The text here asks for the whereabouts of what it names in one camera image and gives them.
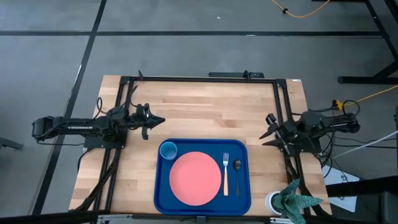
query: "silver spoon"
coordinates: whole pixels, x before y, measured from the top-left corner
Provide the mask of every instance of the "silver spoon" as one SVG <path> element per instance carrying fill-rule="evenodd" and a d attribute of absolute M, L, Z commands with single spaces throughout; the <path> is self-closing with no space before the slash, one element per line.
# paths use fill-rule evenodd
<path fill-rule="evenodd" d="M 234 160 L 234 169 L 236 170 L 236 195 L 239 196 L 239 181 L 238 181 L 238 170 L 241 168 L 241 161 L 239 159 Z"/>

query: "fork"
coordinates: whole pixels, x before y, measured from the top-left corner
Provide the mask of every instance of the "fork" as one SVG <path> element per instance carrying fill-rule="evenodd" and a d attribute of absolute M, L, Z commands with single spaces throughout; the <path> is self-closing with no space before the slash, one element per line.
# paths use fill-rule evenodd
<path fill-rule="evenodd" d="M 226 166 L 228 166 L 228 157 L 229 153 L 224 152 L 224 157 L 223 157 L 223 164 L 224 164 L 224 196 L 228 196 L 228 175 L 226 171 Z"/>

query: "butcher block tabletop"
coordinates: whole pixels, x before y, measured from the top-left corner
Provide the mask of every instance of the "butcher block tabletop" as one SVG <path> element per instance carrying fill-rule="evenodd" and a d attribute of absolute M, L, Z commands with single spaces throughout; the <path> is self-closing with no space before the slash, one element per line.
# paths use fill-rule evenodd
<path fill-rule="evenodd" d="M 120 78 L 104 76 L 99 89 L 103 111 L 114 107 Z M 301 81 L 286 82 L 292 111 L 306 111 Z M 251 207 L 245 215 L 272 215 L 264 205 L 264 198 L 270 192 L 284 189 L 288 183 L 283 154 L 276 147 L 261 145 L 274 136 L 259 140 L 268 128 L 266 116 L 277 114 L 271 84 L 148 81 L 134 82 L 135 85 L 138 87 L 132 102 L 135 105 L 149 103 L 151 112 L 166 122 L 148 130 L 147 141 L 142 139 L 141 129 L 128 132 L 126 146 L 121 151 L 111 212 L 159 214 L 154 205 L 154 189 L 161 142 L 168 138 L 214 138 L 237 139 L 248 149 Z M 282 110 L 285 110 L 282 90 L 280 96 Z M 134 112 L 135 108 L 130 106 L 129 110 Z M 98 183 L 104 151 L 94 149 L 81 160 L 70 209 L 79 206 Z M 304 152 L 300 157 L 307 188 L 314 197 L 324 200 L 321 207 L 331 213 L 318 159 Z M 103 189 L 100 209 L 104 209 L 108 183 Z"/>

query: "floor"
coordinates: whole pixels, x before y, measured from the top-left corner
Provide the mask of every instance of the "floor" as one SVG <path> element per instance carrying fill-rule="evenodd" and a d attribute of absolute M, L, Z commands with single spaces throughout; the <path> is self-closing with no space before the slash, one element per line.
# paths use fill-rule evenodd
<path fill-rule="evenodd" d="M 322 4 L 279 2 L 295 14 Z M 398 49 L 398 24 L 383 1 L 371 2 Z M 91 31 L 100 3 L 0 0 L 0 31 Z M 331 2 L 311 17 L 296 19 L 282 14 L 271 0 L 108 0 L 98 30 L 377 31 L 377 27 L 362 3 Z M 0 36 L 0 136 L 24 144 L 22 150 L 0 150 L 0 217 L 31 212 L 51 148 L 34 142 L 30 124 L 43 116 L 64 113 L 88 41 L 88 36 L 81 35 Z M 379 37 L 96 37 L 72 115 L 84 118 L 93 114 L 103 75 L 137 75 L 139 69 L 144 75 L 205 77 L 208 72 L 249 70 L 269 78 L 299 78 L 308 106 L 324 108 L 332 99 L 357 100 L 388 88 L 340 85 L 337 77 L 370 76 L 391 62 L 392 55 Z M 361 103 L 360 132 L 339 136 L 367 141 L 393 132 L 396 95 L 390 91 Z M 80 141 L 65 138 L 65 142 Z M 336 147 L 335 154 L 347 149 Z M 80 147 L 62 147 L 44 213 L 67 211 L 80 154 Z M 395 149 L 367 148 L 339 157 L 338 162 L 344 171 L 365 179 L 397 175 Z M 357 210 L 360 218 L 375 219 L 361 202 Z M 343 217 L 358 216 L 358 212 L 333 211 Z"/>

